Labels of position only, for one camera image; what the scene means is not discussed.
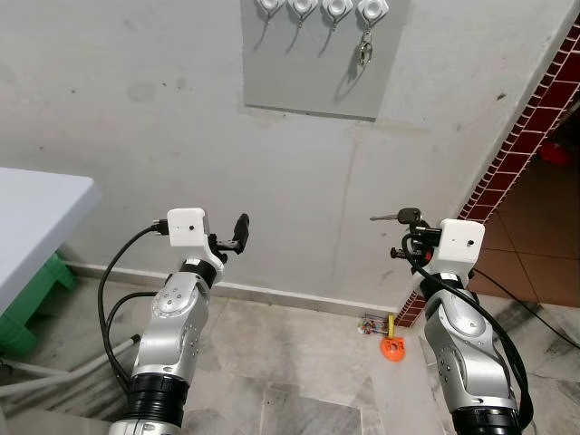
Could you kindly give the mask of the green plastic stool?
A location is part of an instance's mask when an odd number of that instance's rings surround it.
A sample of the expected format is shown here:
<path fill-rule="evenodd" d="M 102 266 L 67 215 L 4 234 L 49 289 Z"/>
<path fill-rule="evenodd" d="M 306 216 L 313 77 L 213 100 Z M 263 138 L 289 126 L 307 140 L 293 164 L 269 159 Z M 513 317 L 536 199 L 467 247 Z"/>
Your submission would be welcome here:
<path fill-rule="evenodd" d="M 31 353 L 40 341 L 26 324 L 49 295 L 75 287 L 75 274 L 58 253 L 53 253 L 5 313 L 0 314 L 0 356 Z"/>

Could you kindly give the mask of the white wall hook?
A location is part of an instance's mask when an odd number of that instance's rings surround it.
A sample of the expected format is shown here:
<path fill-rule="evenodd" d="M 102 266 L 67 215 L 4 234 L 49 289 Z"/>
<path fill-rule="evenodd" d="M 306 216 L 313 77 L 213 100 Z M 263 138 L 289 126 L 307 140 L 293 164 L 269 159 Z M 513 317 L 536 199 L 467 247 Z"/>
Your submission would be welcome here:
<path fill-rule="evenodd" d="M 319 11 L 333 31 L 353 11 L 353 0 L 320 0 Z"/>
<path fill-rule="evenodd" d="M 285 0 L 286 8 L 293 12 L 298 28 L 302 28 L 305 20 L 318 8 L 319 0 Z"/>
<path fill-rule="evenodd" d="M 369 33 L 375 25 L 391 11 L 388 0 L 359 0 L 356 13 L 359 15 L 362 32 Z"/>
<path fill-rule="evenodd" d="M 254 3 L 264 16 L 264 24 L 269 24 L 273 16 L 285 5 L 285 0 L 254 0 Z"/>

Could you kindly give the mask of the grey hook board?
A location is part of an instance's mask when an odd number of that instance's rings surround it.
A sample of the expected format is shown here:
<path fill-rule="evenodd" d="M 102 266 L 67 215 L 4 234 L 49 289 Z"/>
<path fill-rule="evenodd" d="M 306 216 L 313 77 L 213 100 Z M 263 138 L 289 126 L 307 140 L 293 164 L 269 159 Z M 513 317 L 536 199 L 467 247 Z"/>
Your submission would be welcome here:
<path fill-rule="evenodd" d="M 240 0 L 245 105 L 376 120 L 403 28 L 417 0 L 388 0 L 391 11 L 372 29 L 373 58 L 364 69 L 357 66 L 356 49 L 363 34 L 357 1 L 332 31 L 319 11 L 320 0 L 302 28 L 286 4 L 264 24 L 254 0 Z"/>

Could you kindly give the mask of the white table leg frame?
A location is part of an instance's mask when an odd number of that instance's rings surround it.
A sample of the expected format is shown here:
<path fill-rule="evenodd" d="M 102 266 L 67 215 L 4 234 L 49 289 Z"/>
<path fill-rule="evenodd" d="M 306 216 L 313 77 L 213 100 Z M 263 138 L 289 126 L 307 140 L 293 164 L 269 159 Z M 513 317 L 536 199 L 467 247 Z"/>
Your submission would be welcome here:
<path fill-rule="evenodd" d="M 4 398 L 8 397 L 8 395 L 24 394 L 34 390 L 50 388 L 50 386 L 62 384 L 62 382 L 73 382 L 79 380 L 80 377 L 86 376 L 86 374 L 90 372 L 95 372 L 99 366 L 107 364 L 107 360 L 105 360 L 105 356 L 98 356 L 70 372 L 63 372 L 63 370 L 47 368 L 47 366 L 38 366 L 6 359 L 0 359 L 0 363 L 13 366 L 17 372 L 32 373 L 37 376 L 37 380 L 12 382 L 12 384 L 0 385 L 0 398 Z"/>

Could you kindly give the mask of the black head silver key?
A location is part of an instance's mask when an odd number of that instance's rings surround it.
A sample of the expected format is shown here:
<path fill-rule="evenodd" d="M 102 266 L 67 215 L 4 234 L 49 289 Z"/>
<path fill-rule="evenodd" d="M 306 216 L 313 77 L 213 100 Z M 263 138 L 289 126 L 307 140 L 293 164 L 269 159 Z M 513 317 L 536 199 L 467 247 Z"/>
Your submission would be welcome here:
<path fill-rule="evenodd" d="M 370 217 L 371 221 L 398 221 L 403 225 L 409 225 L 409 227 L 415 227 L 422 223 L 422 214 L 419 208 L 401 208 L 395 214 L 389 214 L 384 216 L 374 216 Z"/>

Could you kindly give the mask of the white table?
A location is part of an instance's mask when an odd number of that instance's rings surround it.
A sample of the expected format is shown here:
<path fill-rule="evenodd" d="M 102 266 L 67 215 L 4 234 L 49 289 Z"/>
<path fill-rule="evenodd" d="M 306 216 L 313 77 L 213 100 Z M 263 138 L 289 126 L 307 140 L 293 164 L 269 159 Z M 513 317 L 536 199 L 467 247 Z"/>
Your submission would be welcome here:
<path fill-rule="evenodd" d="M 99 198 L 88 177 L 0 169 L 0 314 Z"/>

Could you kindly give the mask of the small colourful floor item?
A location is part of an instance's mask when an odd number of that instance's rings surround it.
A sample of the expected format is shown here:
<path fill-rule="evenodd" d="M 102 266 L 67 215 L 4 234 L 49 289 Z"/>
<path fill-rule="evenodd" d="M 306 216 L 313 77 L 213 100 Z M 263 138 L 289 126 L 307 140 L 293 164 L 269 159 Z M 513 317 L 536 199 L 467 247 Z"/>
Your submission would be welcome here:
<path fill-rule="evenodd" d="M 385 316 L 376 316 L 372 314 L 362 315 L 359 323 L 359 331 L 362 334 L 386 336 L 388 335 L 389 330 L 389 320 L 386 319 Z"/>

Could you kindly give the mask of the red background object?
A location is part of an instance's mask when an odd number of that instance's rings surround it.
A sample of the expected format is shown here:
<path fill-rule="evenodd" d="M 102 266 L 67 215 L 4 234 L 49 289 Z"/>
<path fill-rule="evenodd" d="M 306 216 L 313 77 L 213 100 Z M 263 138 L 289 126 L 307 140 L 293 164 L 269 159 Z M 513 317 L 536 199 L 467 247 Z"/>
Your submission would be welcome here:
<path fill-rule="evenodd" d="M 568 142 L 549 140 L 539 146 L 537 156 L 547 163 L 558 167 L 577 166 L 579 150 Z"/>

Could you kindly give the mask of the orange round floor object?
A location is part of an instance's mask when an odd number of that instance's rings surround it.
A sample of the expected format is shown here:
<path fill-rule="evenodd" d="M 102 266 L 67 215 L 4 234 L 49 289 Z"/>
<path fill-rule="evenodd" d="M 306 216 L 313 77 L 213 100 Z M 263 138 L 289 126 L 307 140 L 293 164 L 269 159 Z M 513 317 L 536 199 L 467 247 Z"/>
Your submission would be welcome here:
<path fill-rule="evenodd" d="M 398 363 L 405 360 L 407 349 L 403 337 L 383 337 L 380 340 L 380 353 L 386 360 Z"/>

